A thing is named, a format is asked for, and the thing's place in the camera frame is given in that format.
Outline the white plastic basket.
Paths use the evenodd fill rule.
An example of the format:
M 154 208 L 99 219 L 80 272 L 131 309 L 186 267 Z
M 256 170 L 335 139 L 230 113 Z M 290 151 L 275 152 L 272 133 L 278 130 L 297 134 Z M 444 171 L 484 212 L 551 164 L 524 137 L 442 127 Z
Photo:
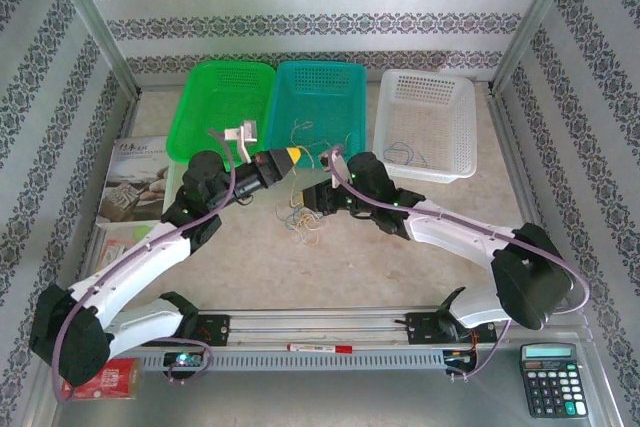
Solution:
M 448 184 L 473 176 L 477 169 L 473 83 L 418 70 L 384 72 L 372 151 L 394 177 Z

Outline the teal plastic basket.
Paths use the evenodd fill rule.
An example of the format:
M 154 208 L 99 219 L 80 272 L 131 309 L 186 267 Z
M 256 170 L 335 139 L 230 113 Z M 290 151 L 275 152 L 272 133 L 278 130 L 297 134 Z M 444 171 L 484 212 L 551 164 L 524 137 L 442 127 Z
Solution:
M 367 76 L 363 66 L 329 61 L 279 65 L 267 127 L 270 148 L 307 149 L 297 168 L 319 166 L 318 156 L 341 144 L 344 157 L 366 149 Z

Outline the green plastic basket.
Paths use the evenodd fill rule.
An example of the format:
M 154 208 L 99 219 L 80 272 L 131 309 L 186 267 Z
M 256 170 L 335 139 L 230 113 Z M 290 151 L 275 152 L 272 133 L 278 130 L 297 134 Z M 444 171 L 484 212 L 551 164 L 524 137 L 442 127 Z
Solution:
M 257 124 L 257 142 L 248 152 L 265 149 L 275 78 L 276 71 L 260 62 L 212 60 L 194 67 L 169 130 L 170 159 L 186 164 L 200 151 L 223 154 L 209 132 L 222 133 L 248 120 Z

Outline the book with photo cover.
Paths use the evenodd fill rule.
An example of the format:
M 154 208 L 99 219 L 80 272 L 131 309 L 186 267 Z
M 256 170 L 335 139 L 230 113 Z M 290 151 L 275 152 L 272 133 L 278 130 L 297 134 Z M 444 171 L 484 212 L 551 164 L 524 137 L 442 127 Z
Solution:
M 156 224 L 167 206 L 170 159 L 166 136 L 114 142 L 96 225 L 104 229 Z

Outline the red white marker pen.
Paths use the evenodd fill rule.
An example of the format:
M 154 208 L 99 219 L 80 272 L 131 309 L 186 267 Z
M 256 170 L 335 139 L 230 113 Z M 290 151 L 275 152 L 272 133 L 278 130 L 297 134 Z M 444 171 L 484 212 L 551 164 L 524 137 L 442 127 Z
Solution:
M 289 343 L 286 346 L 289 352 L 327 353 L 327 354 L 352 354 L 353 347 L 349 345 L 325 345 Z

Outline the pink white small packet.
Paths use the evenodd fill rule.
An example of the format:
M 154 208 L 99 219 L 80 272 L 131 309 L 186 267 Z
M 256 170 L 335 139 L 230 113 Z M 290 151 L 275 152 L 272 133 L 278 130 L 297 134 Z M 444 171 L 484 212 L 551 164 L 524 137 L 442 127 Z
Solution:
M 103 242 L 94 272 L 97 273 L 110 265 L 134 245 L 135 242 L 132 240 L 107 238 Z

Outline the small circuit board with LEDs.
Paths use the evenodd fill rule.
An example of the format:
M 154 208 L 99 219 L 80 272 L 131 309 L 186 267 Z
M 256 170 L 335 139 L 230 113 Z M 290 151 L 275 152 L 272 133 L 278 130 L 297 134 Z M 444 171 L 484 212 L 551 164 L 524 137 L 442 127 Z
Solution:
M 202 367 L 203 363 L 203 352 L 168 352 L 163 359 L 163 366 L 166 368 L 196 369 Z

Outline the red flat packet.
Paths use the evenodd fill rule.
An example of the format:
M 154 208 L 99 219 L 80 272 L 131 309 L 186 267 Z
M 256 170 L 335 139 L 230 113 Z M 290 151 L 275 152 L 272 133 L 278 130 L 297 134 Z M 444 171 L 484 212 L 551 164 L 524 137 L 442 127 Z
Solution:
M 138 391 L 140 373 L 139 359 L 115 358 L 79 387 L 72 387 L 64 381 L 62 394 L 74 401 L 133 399 Z

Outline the black desk calculator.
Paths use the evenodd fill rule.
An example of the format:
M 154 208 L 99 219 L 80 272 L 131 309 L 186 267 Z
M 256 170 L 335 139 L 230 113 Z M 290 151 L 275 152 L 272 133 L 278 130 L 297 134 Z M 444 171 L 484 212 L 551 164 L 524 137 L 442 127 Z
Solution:
M 530 343 L 520 349 L 520 370 L 534 419 L 582 419 L 589 410 L 571 343 Z

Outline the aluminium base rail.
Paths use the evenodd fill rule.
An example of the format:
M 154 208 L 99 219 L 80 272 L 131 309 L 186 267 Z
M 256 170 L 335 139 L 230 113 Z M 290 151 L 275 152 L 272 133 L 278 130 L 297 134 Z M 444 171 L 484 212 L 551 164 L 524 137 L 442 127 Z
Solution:
M 199 314 L 230 317 L 226 348 L 283 351 L 289 343 L 349 345 L 355 350 L 444 347 L 467 349 L 477 342 L 487 348 L 494 343 L 458 345 L 410 345 L 402 321 L 409 312 L 436 312 L 429 307 L 347 308 L 298 310 L 201 310 Z M 197 319 L 187 333 L 179 333 L 177 315 L 158 301 L 119 314 L 109 327 L 111 348 L 116 353 L 158 345 L 161 339 L 192 339 Z M 503 320 L 485 321 L 499 336 Z

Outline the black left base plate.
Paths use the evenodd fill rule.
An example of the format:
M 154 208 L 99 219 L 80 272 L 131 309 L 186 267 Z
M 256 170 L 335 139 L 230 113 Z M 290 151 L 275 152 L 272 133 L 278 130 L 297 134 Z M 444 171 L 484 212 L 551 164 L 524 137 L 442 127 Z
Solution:
M 192 339 L 212 347 L 225 347 L 230 331 L 230 317 L 219 314 L 199 314 Z

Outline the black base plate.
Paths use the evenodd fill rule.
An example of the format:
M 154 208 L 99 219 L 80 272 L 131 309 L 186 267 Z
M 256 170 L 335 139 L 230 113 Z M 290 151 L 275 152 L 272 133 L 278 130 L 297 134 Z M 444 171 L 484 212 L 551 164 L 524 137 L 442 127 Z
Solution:
M 410 345 L 458 345 L 472 343 L 494 343 L 496 329 L 490 324 L 467 328 L 454 320 L 450 314 L 437 312 L 409 312 L 402 324 Z
M 225 347 L 230 331 L 230 317 L 219 314 L 199 314 L 192 339 L 212 347 Z

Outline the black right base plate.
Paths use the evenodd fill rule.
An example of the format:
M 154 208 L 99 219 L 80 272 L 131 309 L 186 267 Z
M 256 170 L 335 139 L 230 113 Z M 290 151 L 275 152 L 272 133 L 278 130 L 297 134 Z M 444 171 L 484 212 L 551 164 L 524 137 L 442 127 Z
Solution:
M 494 343 L 496 329 L 490 324 L 467 328 L 454 320 L 450 314 L 437 312 L 409 312 L 402 324 L 410 345 L 458 345 L 472 343 Z

